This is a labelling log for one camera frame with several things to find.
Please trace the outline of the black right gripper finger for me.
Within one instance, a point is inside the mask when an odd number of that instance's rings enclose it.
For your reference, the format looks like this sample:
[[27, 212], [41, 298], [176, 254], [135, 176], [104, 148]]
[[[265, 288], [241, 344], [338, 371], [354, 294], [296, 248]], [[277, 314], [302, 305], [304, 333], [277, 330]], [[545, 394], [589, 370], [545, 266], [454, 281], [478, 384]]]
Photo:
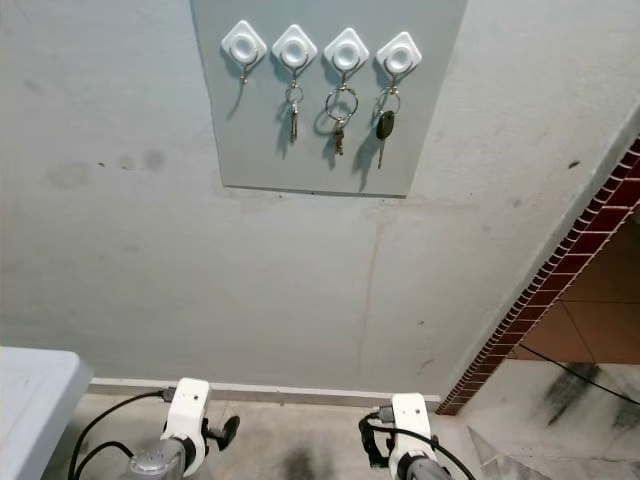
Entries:
[[374, 425], [370, 424], [374, 419], [378, 419], [378, 415], [365, 415], [358, 421], [362, 448], [371, 467], [387, 467], [387, 456], [380, 452], [376, 443]]

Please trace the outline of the white square wall hook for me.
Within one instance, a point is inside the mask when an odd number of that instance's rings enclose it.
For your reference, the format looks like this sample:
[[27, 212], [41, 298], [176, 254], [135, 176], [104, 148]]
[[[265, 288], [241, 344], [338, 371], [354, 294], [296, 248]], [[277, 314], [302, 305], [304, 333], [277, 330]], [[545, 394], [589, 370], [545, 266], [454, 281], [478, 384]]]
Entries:
[[268, 45], [247, 20], [238, 20], [220, 42], [221, 50], [239, 65], [239, 84], [246, 86], [251, 70], [269, 55]]
[[344, 28], [323, 50], [324, 58], [337, 70], [340, 84], [346, 86], [353, 73], [370, 59], [370, 51], [353, 28]]
[[285, 28], [282, 36], [271, 46], [271, 54], [291, 74], [292, 83], [312, 61], [320, 58], [314, 41], [297, 24]]
[[389, 90], [396, 90], [399, 82], [417, 68], [422, 61], [419, 47], [410, 32], [399, 32], [392, 40], [380, 47], [375, 55], [376, 63], [390, 77]]

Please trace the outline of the black car key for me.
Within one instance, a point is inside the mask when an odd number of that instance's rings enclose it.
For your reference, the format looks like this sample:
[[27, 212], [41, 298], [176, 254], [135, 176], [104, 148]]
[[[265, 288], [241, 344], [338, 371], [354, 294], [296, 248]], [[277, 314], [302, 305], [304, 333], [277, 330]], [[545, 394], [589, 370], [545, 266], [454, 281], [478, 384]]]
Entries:
[[396, 114], [401, 108], [401, 95], [396, 86], [390, 86], [381, 95], [380, 111], [375, 122], [375, 137], [378, 140], [378, 169], [383, 166], [385, 143], [396, 128]]

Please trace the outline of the grey wall board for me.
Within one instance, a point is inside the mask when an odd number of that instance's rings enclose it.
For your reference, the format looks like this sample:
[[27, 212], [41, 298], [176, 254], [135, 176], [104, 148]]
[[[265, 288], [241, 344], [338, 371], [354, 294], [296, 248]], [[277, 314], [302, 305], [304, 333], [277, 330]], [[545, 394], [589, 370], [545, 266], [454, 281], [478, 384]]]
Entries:
[[[442, 91], [468, 0], [189, 0], [209, 92], [221, 182], [229, 187], [283, 189], [333, 195], [404, 197], [419, 170], [422, 148]], [[241, 67], [220, 42], [247, 20], [269, 55], [241, 86]], [[285, 28], [297, 24], [320, 58], [298, 77], [305, 91], [297, 141], [289, 142], [285, 91], [291, 74], [271, 54]], [[353, 28], [370, 59], [340, 84], [323, 50]], [[396, 128], [378, 169], [375, 122], [390, 77], [376, 51], [410, 32], [422, 54], [399, 82]]]

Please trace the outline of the white plastic table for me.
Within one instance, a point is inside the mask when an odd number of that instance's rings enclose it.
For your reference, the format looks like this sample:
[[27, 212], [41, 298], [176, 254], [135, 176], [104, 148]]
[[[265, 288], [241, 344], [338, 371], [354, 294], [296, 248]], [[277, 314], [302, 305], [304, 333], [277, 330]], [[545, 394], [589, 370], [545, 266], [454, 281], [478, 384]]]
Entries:
[[63, 349], [0, 348], [0, 480], [40, 480], [93, 379]]

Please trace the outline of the silver key with ring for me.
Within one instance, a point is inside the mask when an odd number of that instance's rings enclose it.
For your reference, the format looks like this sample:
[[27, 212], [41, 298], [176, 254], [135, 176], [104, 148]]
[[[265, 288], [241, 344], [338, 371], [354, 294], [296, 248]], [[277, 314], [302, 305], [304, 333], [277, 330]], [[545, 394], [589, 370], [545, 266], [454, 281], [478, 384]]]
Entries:
[[293, 145], [297, 141], [300, 127], [298, 127], [298, 119], [300, 119], [300, 104], [305, 100], [305, 90], [298, 86], [297, 79], [293, 79], [291, 86], [285, 91], [285, 101], [288, 102], [289, 114], [289, 142]]

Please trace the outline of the red brick tile skirting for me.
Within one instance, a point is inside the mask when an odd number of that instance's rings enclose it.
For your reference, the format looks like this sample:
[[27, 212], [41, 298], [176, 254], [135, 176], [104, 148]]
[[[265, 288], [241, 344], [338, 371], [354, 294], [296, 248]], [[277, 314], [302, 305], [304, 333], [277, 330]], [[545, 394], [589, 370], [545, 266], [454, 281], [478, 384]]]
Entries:
[[590, 197], [547, 261], [532, 274], [530, 283], [522, 289], [448, 396], [436, 407], [436, 413], [456, 415], [480, 392], [486, 380], [630, 218], [637, 204], [640, 204], [640, 134], [623, 142], [620, 160], [612, 164], [602, 187]]

